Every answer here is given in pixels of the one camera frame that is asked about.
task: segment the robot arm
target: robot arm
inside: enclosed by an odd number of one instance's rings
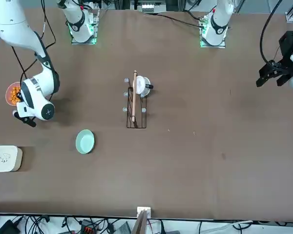
[[[21,102],[17,103],[14,116],[53,117],[54,106],[44,97],[59,89],[59,76],[39,35],[28,25],[19,0],[0,0],[0,37],[9,45],[33,50],[42,65],[42,72],[21,83]]]
[[[282,59],[278,62],[270,60],[260,70],[260,78],[256,86],[261,87],[271,78],[278,78],[277,85],[282,86],[289,81],[293,88],[293,31],[287,31],[279,40]]]
[[[207,15],[208,25],[202,34],[207,44],[217,46],[222,43],[233,11],[233,0],[217,0],[217,6]]]
[[[78,43],[84,43],[94,36],[91,30],[93,15],[87,10],[81,10],[75,1],[78,0],[57,0],[57,4],[65,14],[73,38]]]

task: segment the orange food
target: orange food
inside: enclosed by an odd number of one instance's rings
[[[16,105],[17,102],[21,101],[19,98],[18,98],[18,93],[21,91],[21,88],[19,86],[17,87],[13,87],[13,90],[11,91],[11,97],[10,97],[10,102],[13,104],[13,105]]]

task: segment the table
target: table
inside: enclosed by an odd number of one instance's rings
[[[26,15],[40,32],[40,9]],[[61,80],[51,121],[31,128],[12,117],[4,94],[21,69],[0,41],[0,144],[24,152],[18,172],[0,174],[0,212],[135,216],[150,206],[153,217],[293,221],[293,89],[255,86],[268,15],[232,16],[226,49],[201,49],[197,28],[129,10],[102,12],[98,44],[76,46],[61,11],[47,15]],[[290,28],[272,18],[267,58]],[[25,66],[34,59],[17,53]],[[122,112],[134,70],[154,85],[145,130],[126,129]],[[85,128],[96,146],[81,155],[75,137]]]

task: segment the wire rack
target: wire rack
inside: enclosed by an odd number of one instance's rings
[[[133,87],[131,86],[130,80],[125,79],[125,82],[128,83],[128,91],[124,93],[124,96],[127,97],[127,107],[123,108],[123,111],[127,113],[126,127],[143,129],[147,127],[147,96],[139,96],[140,101],[136,103],[136,107],[139,106],[139,109],[136,109],[135,121],[132,121],[132,105],[133,105]]]

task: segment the white cup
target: white cup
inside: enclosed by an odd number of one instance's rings
[[[150,93],[150,89],[153,89],[153,85],[148,78],[137,76],[136,94],[140,94],[143,98]]]

